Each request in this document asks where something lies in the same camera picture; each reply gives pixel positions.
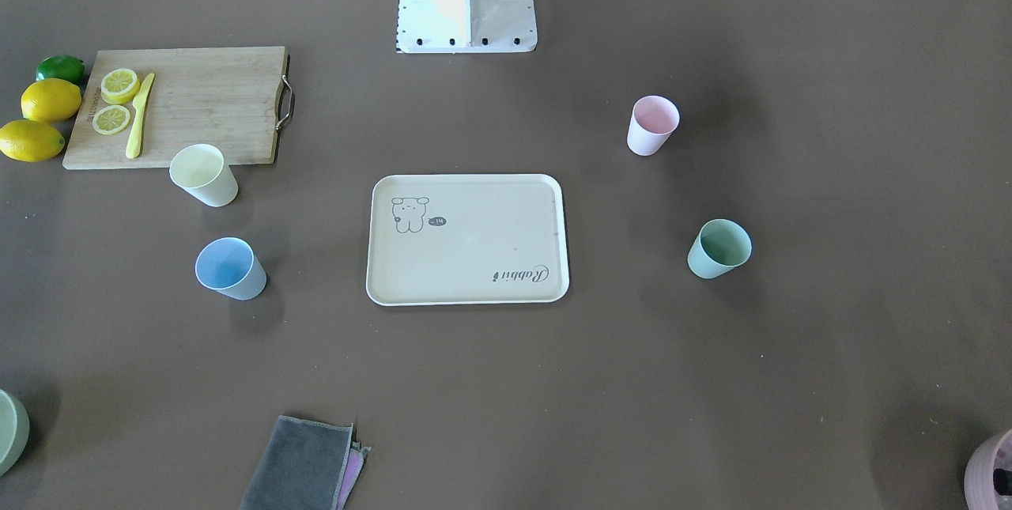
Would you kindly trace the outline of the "yellow plastic knife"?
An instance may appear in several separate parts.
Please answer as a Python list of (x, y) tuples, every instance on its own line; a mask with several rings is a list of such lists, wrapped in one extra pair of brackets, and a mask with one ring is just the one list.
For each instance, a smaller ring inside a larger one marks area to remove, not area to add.
[(140, 157), (142, 151), (142, 129), (144, 129), (145, 123), (145, 111), (147, 111), (147, 104), (149, 100), (149, 92), (151, 92), (152, 85), (154, 85), (156, 74), (149, 73), (144, 81), (141, 82), (140, 89), (136, 95), (134, 95), (133, 100), (131, 100), (131, 105), (134, 108), (134, 118), (131, 122), (131, 129), (129, 138), (126, 139), (126, 149), (124, 150), (124, 156), (126, 158), (137, 158)]

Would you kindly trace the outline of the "grey folded cloth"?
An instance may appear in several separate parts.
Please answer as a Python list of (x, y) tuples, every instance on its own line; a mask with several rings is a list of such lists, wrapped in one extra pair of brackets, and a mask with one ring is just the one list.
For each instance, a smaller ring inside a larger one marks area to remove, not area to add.
[(281, 415), (241, 509), (339, 509), (353, 427)]

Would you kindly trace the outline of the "wooden cutting board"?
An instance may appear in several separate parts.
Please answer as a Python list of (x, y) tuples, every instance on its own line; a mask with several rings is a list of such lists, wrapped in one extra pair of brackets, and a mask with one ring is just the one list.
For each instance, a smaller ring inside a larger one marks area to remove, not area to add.
[[(184, 147), (216, 146), (231, 165), (270, 164), (276, 157), (289, 53), (275, 47), (213, 47), (101, 50), (92, 63), (82, 106), (73, 124), (62, 165), (68, 170), (166, 168)], [(139, 77), (154, 74), (142, 147), (129, 158), (126, 131), (102, 135), (92, 128), (104, 107), (102, 77), (130, 68)]]

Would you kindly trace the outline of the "lower lemon slice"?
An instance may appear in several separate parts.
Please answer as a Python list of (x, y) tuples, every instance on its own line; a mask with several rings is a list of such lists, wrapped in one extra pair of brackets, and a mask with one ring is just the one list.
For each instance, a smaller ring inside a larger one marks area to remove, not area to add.
[(102, 135), (113, 135), (130, 128), (131, 113), (122, 105), (109, 105), (101, 108), (92, 117), (93, 130)]

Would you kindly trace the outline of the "pink cup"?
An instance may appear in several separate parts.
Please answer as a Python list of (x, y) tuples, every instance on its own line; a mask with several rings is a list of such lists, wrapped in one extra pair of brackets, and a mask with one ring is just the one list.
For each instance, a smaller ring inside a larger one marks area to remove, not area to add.
[(632, 106), (628, 147), (637, 156), (653, 156), (678, 128), (680, 112), (676, 103), (664, 96), (644, 96)]

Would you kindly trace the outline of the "pink folded cloth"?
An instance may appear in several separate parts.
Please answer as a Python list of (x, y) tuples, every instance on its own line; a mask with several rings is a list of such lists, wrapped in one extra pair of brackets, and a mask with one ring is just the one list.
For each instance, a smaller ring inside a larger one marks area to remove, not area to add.
[(366, 459), (370, 453), (370, 448), (366, 448), (359, 442), (352, 441), (348, 452), (345, 469), (341, 478), (340, 489), (336, 499), (335, 509), (345, 509), (352, 489), (357, 484), (359, 475), (364, 469)]

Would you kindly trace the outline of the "upper lemon slice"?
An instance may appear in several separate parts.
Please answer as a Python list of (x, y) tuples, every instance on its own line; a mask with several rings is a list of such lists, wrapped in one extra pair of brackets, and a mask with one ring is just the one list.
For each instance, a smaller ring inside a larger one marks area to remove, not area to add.
[(102, 77), (99, 85), (101, 98), (108, 105), (124, 105), (140, 91), (141, 78), (130, 68), (115, 68)]

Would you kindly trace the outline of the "beige rabbit tray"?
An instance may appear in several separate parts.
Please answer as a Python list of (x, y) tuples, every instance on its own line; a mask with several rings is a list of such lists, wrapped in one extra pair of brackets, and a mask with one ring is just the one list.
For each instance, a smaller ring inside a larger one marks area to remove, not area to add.
[(380, 179), (365, 288), (383, 306), (560, 300), (570, 267), (559, 182), (546, 174)]

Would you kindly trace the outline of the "green cup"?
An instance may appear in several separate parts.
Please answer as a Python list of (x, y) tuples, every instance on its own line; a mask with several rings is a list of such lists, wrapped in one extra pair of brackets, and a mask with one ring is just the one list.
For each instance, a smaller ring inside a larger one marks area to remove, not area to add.
[(741, 225), (713, 219), (699, 230), (688, 251), (687, 264), (695, 276), (713, 279), (747, 262), (752, 250), (751, 236)]

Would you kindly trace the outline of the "green lime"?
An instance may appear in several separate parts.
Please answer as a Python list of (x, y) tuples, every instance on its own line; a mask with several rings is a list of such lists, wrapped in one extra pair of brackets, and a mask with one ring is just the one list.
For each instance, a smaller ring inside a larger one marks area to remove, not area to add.
[(63, 80), (79, 85), (85, 75), (85, 63), (70, 54), (58, 54), (41, 60), (36, 67), (36, 80)]

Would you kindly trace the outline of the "lower whole lemon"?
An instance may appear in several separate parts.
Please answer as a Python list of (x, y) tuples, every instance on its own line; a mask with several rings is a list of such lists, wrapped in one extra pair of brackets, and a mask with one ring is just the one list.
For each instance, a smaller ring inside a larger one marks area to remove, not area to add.
[(36, 163), (58, 156), (66, 139), (57, 128), (30, 119), (18, 119), (1, 128), (4, 156), (25, 163)]

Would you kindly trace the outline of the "green bowl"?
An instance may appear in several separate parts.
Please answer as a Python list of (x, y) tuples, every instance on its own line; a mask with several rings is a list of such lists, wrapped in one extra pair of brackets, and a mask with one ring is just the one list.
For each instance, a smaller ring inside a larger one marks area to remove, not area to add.
[(28, 444), (29, 430), (28, 411), (23, 403), (10, 392), (1, 390), (1, 475), (21, 457)]

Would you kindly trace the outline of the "upper whole lemon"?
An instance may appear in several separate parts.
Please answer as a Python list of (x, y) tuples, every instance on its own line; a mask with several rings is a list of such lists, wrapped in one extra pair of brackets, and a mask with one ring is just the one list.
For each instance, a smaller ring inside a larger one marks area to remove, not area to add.
[(78, 85), (61, 78), (44, 78), (35, 81), (21, 95), (23, 118), (58, 123), (75, 116), (81, 106)]

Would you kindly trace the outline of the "pale yellow cup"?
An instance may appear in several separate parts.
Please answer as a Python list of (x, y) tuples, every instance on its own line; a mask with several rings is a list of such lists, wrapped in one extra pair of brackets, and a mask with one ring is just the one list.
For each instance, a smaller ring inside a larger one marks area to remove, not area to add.
[(173, 157), (171, 181), (210, 207), (228, 205), (238, 195), (237, 179), (225, 163), (224, 154), (213, 145), (191, 145)]

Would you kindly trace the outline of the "lemon slice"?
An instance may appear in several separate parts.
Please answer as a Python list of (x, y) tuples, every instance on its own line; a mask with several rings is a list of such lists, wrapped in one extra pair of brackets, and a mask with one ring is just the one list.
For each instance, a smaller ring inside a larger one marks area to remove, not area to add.
[(108, 105), (124, 105), (140, 91), (141, 78), (130, 68), (115, 68), (102, 77), (99, 85), (101, 98)]
[(93, 130), (102, 135), (113, 135), (130, 128), (131, 113), (122, 105), (109, 105), (101, 108), (92, 117)]

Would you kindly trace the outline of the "blue cup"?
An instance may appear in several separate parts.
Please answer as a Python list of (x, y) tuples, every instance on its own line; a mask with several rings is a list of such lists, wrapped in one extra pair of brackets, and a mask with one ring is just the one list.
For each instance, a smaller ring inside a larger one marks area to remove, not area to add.
[(239, 237), (220, 237), (195, 260), (198, 282), (234, 300), (252, 300), (264, 290), (266, 273), (250, 244)]

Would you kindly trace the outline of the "whole lemon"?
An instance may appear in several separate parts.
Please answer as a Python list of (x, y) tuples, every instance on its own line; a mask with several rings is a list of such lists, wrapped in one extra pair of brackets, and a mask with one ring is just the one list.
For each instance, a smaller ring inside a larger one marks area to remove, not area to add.
[(75, 116), (81, 106), (78, 85), (61, 78), (44, 78), (35, 81), (21, 95), (23, 118), (58, 123)]
[(4, 156), (25, 163), (36, 163), (58, 156), (66, 139), (57, 128), (30, 119), (18, 119), (1, 128)]

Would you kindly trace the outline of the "pink bowl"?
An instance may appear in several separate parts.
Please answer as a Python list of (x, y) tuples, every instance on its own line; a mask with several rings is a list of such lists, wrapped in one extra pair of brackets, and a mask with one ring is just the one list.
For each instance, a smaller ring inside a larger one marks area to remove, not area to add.
[(964, 493), (969, 509), (1010, 509), (1011, 431), (984, 441), (966, 463)]

